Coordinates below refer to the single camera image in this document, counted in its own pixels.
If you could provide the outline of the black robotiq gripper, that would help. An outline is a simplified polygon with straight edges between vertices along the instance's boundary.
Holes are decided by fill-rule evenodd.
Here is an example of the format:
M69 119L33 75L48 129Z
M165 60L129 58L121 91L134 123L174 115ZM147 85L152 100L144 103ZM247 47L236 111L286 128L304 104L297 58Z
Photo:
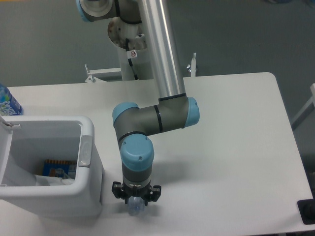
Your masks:
M161 186L147 184L143 188L128 187L127 184L114 181L112 183L112 193L116 199L124 200L125 204L128 204L129 197L141 197L145 200L145 206L150 202L157 202L161 196Z

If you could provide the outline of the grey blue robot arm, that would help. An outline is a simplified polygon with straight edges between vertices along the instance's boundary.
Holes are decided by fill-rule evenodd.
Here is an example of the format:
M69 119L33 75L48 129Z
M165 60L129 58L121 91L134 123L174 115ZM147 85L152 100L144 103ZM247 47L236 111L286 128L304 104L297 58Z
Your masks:
M167 2L164 0L79 0L87 22L109 19L108 36L118 48L123 80L153 79L158 104L140 108L124 102L112 113L122 161L123 181L112 192L129 207L144 207L161 196L151 185L154 147L151 135L198 123L199 107L187 97L177 57Z

